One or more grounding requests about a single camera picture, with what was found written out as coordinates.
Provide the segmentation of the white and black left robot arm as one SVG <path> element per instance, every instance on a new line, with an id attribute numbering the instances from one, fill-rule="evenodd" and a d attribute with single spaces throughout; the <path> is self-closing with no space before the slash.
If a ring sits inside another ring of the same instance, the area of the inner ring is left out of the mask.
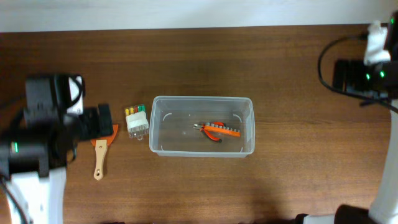
<path id="1" fill-rule="evenodd" d="M 109 105 L 83 107 L 77 74 L 31 77 L 27 106 L 1 133 L 1 190 L 13 223 L 62 223 L 67 165 L 80 141 L 115 133 Z"/>

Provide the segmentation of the red handled small pliers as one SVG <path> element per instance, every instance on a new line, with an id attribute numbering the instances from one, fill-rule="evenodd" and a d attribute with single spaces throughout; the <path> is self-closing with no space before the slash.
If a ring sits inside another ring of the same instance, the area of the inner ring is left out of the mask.
<path id="1" fill-rule="evenodd" d="M 226 126 L 225 123 L 216 121 L 216 122 L 212 122 L 212 123 L 205 123 L 205 124 L 194 124 L 193 128 L 199 130 L 205 137 L 207 137 L 209 140 L 213 141 L 213 142 L 217 142 L 217 143 L 221 143 L 222 139 L 215 137 L 214 135 L 212 135 L 209 131 L 205 130 L 205 125 L 207 126 Z"/>

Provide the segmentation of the orange scraper with wooden handle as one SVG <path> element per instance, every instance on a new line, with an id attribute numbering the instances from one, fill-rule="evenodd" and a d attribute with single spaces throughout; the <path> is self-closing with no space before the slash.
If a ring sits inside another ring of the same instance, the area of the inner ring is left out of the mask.
<path id="1" fill-rule="evenodd" d="M 96 180 L 101 180 L 104 176 L 104 160 L 106 157 L 106 153 L 110 144 L 114 141 L 116 134 L 118 132 L 119 125 L 113 125 L 113 134 L 110 136 L 100 137 L 98 139 L 92 139 L 91 145 L 95 148 L 96 154 L 96 165 L 93 177 Z"/>

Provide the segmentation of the clear plastic storage container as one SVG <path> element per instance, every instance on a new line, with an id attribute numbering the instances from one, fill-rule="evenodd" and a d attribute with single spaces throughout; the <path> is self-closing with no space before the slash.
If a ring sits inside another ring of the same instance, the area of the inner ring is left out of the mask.
<path id="1" fill-rule="evenodd" d="M 157 96 L 149 147 L 159 156 L 244 158 L 256 145 L 251 99 L 225 96 Z"/>

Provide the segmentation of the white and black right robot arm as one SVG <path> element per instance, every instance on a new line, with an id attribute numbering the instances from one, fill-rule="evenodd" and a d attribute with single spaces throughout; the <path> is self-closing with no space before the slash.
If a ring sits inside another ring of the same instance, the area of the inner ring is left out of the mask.
<path id="1" fill-rule="evenodd" d="M 322 74 L 322 62 L 334 46 L 349 40 L 364 40 L 361 60 L 339 59 L 335 62 L 332 83 Z M 369 208 L 341 204 L 331 215 L 299 214 L 293 223 L 387 223 L 397 224 L 397 12 L 387 24 L 374 21 L 366 32 L 330 42 L 317 62 L 318 79 L 328 90 L 360 100 L 362 107 L 379 105 L 391 116 L 389 138 L 382 177 Z"/>

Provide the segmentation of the clear case of coloured screwdrivers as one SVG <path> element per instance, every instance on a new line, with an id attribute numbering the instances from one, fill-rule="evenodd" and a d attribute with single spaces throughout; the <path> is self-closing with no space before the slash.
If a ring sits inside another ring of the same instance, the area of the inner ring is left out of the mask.
<path id="1" fill-rule="evenodd" d="M 145 105 L 129 106 L 124 109 L 124 113 L 129 137 L 138 141 L 143 140 L 144 136 L 149 133 L 149 121 Z"/>

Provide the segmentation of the orange holder of drill bits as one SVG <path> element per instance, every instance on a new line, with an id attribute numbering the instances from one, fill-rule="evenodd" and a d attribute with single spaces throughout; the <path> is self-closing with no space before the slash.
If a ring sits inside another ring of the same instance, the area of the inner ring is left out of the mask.
<path id="1" fill-rule="evenodd" d="M 233 137 L 240 137 L 241 133 L 240 130 L 238 129 L 234 129 L 234 128 L 230 128 L 227 126 L 207 126 L 205 125 L 205 130 L 209 131 L 209 132 L 214 132 L 214 133 L 220 133 L 220 134 L 225 134 L 228 136 L 233 136 Z"/>

